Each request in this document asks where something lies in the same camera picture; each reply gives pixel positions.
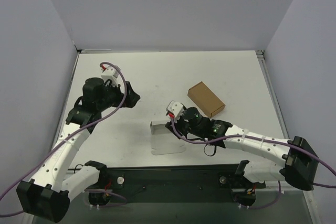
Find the gray wall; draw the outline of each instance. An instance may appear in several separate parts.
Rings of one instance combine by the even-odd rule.
[[[293,0],[266,49],[266,64],[291,137],[305,137],[336,167],[336,0]],[[320,165],[316,181],[336,184]],[[335,189],[316,188],[324,223],[335,223]]]
[[[292,0],[51,0],[80,49],[265,49]]]
[[[0,0],[1,193],[51,147],[75,59],[50,0]],[[14,190],[0,202],[1,214],[20,209]]]

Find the purple cable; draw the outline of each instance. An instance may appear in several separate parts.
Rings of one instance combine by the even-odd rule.
[[[105,206],[99,206],[99,208],[108,208],[108,207],[119,207],[119,206],[123,206],[123,205],[126,205],[127,204],[127,199],[120,195],[120,194],[115,194],[111,191],[106,191],[106,190],[99,190],[99,189],[86,189],[85,190],[86,192],[88,193],[106,193],[106,194],[109,194],[109,195],[112,195],[112,196],[116,196],[122,200],[124,200],[125,202],[123,203],[116,203],[116,204],[108,204],[108,205],[105,205]],[[84,203],[87,205],[87,206],[93,206],[93,207],[97,207],[97,206],[94,206],[94,205],[91,205],[89,203],[87,203],[86,201],[84,201]]]
[[[264,209],[264,208],[267,208],[267,207],[270,207],[270,206],[272,206],[272,205],[274,205],[276,202],[278,202],[278,200],[280,199],[280,197],[281,197],[281,183],[280,183],[280,181],[278,181],[278,184],[279,184],[279,191],[278,191],[278,194],[277,194],[277,197],[272,201],[272,202],[270,202],[270,203],[267,203],[267,204],[265,204],[265,205],[263,205],[263,206],[260,206],[260,207],[253,207],[253,206],[251,206],[251,207],[249,207],[248,209],[250,210],[261,210],[261,209]]]
[[[219,138],[216,138],[216,139],[212,139],[210,141],[194,142],[194,141],[190,141],[190,140],[186,139],[185,137],[181,136],[178,133],[178,131],[176,130],[174,119],[171,119],[171,121],[172,121],[172,127],[173,127],[173,131],[174,131],[175,135],[177,137],[181,138],[182,140],[184,140],[184,141],[186,141],[188,143],[191,143],[191,144],[210,144],[210,143],[215,143],[215,142],[218,142],[218,141],[221,141],[221,140],[225,140],[225,139],[228,139],[228,138],[231,138],[231,137],[242,137],[243,136],[243,135],[229,135],[229,136],[222,136],[222,137],[219,137]],[[261,138],[255,137],[255,136],[246,135],[245,138],[249,138],[249,139],[257,140],[257,141],[262,141]],[[319,157],[311,154],[310,152],[307,152],[306,150],[301,149],[300,147],[297,147],[297,146],[292,145],[292,144],[287,144],[287,143],[283,143],[283,142],[279,142],[279,141],[274,141],[274,140],[267,140],[267,139],[265,139],[264,142],[265,143],[279,144],[279,145],[287,146],[289,148],[292,148],[294,150],[302,152],[302,153],[306,154],[307,156],[315,159],[317,162],[319,162],[321,165],[323,165],[325,168],[327,168],[329,171],[331,171],[331,173],[334,176],[336,176],[336,171],[330,165],[328,165],[326,162],[324,162],[323,160],[321,160]],[[319,183],[313,183],[313,185],[320,186],[320,187],[325,187],[325,188],[336,188],[336,186],[324,185],[324,184],[319,184]]]
[[[52,156],[53,153],[55,153],[58,149],[60,149],[65,143],[67,140],[69,140],[70,138],[72,138],[73,136],[75,136],[77,133],[85,130],[86,128],[88,127],[91,127],[91,126],[94,126],[96,125],[97,123],[105,120],[106,118],[109,118],[110,116],[112,116],[113,114],[115,114],[121,107],[122,105],[124,104],[124,101],[126,100],[126,96],[127,96],[127,86],[126,86],[126,80],[125,80],[125,77],[124,75],[121,73],[120,69],[109,63],[109,62],[102,62],[99,66],[101,67],[102,65],[109,65],[111,67],[113,67],[117,72],[118,74],[120,75],[121,79],[122,79],[122,82],[124,84],[124,96],[120,102],[120,104],[111,112],[109,113],[108,115],[102,117],[101,119],[99,120],[96,120],[92,123],[89,123],[88,125],[85,125],[84,127],[82,128],[79,128],[78,130],[74,131],[72,134],[70,134],[69,136],[67,136],[64,140],[65,141],[62,141],[61,143],[59,143],[58,145],[56,145],[49,153],[48,155],[38,164],[36,165],[34,168],[32,168],[31,170],[29,170],[26,174],[22,175],[17,181],[15,181],[14,183],[12,183],[1,195],[0,195],[0,201],[6,196],[6,194],[8,194],[8,192],[13,189],[14,186],[16,186],[17,184],[20,183],[21,180],[23,180],[25,177],[27,177],[29,174],[31,174],[33,171],[35,171],[36,169],[39,169],[43,163],[50,157]],[[19,211],[19,212],[14,212],[12,214],[6,214],[6,215],[0,215],[0,218],[6,218],[6,217],[11,217],[11,216],[15,216],[15,215],[19,215],[19,214],[22,214],[23,211]]]

